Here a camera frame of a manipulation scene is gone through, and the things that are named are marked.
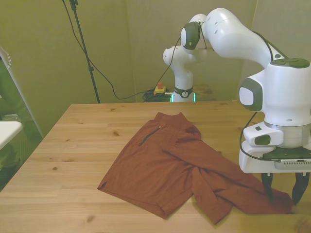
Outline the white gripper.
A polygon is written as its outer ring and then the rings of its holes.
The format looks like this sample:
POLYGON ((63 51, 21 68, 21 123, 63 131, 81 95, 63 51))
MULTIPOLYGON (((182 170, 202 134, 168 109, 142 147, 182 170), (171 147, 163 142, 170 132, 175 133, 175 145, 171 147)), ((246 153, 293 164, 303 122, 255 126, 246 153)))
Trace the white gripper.
POLYGON ((244 173, 262 173, 261 180, 269 202, 274 201, 273 173, 296 173, 292 200, 294 204, 298 204, 309 184, 311 150, 304 147, 289 149, 251 146, 244 141, 239 154, 239 165, 244 173))

